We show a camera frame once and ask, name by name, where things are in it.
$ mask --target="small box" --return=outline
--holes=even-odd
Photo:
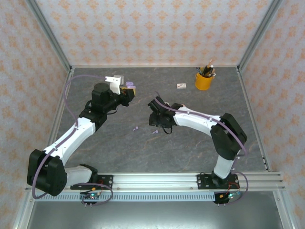
[[[185,89],[186,83],[177,83],[177,89]]]

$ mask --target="pencil cup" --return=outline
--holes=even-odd
[[[210,88],[211,82],[214,79],[214,76],[210,77],[210,78],[205,78],[202,75],[200,75],[199,73],[196,74],[196,83],[195,86],[199,89],[199,90],[208,90]]]

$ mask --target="gray metal floor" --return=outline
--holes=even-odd
[[[118,107],[104,125],[89,137],[70,157],[67,167],[85,163],[100,173],[113,172],[211,172],[217,160],[213,142],[196,130],[174,126],[171,135],[148,125],[151,113],[147,104],[158,91],[166,102],[185,104],[192,110],[211,115],[232,114],[248,136],[247,158],[236,163],[238,171],[265,170],[254,128],[235,68],[217,68],[217,76],[207,91],[195,88],[195,68],[89,68],[75,69],[74,76],[124,75],[132,81],[137,95],[129,107]],[[68,94],[71,109],[79,114],[91,99],[93,86],[99,80],[82,78],[72,81]],[[186,89],[177,89],[186,83]],[[65,110],[58,137],[73,124]]]
[[[28,229],[282,229],[272,192],[249,192],[227,207],[213,202],[35,202]]]

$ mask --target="wall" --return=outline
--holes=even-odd
[[[28,158],[46,146],[66,72],[25,0],[0,4],[0,222],[12,228]]]
[[[38,0],[71,65],[237,65],[272,0]]]
[[[274,171],[305,227],[305,3],[284,0],[243,72]]]

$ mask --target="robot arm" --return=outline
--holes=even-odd
[[[231,134],[227,133],[222,126],[213,120],[224,123],[230,128],[230,130],[233,131],[242,144],[245,144],[247,141],[247,136],[239,124],[232,115],[227,113],[225,113],[223,116],[204,114],[204,116],[209,118],[203,118],[201,116],[191,114],[195,111],[188,109],[186,106],[181,104],[173,104],[172,106],[169,106],[159,96],[156,97],[156,99],[167,107],[188,113],[185,114],[167,110],[166,108],[160,106],[155,100],[152,100],[148,104],[153,111],[149,118],[149,125],[162,127],[163,129],[172,128],[173,125],[187,126],[201,131],[212,138],[216,152],[219,155],[216,166],[212,172],[212,179],[213,183],[217,187],[220,187],[230,174],[234,159],[241,150],[241,147],[231,136]]]
[[[135,89],[120,88],[121,80],[116,77],[106,77],[106,81],[98,83],[92,91],[92,100],[88,101],[85,109],[75,123],[55,143],[43,151],[35,149],[29,159],[27,183],[33,184],[36,171],[47,154],[51,153],[43,164],[36,182],[36,188],[56,196],[66,187],[78,183],[96,183],[97,170],[80,165],[64,168],[69,157],[91,135],[93,135],[107,120],[109,111],[116,110],[120,104],[128,106],[135,96]]]

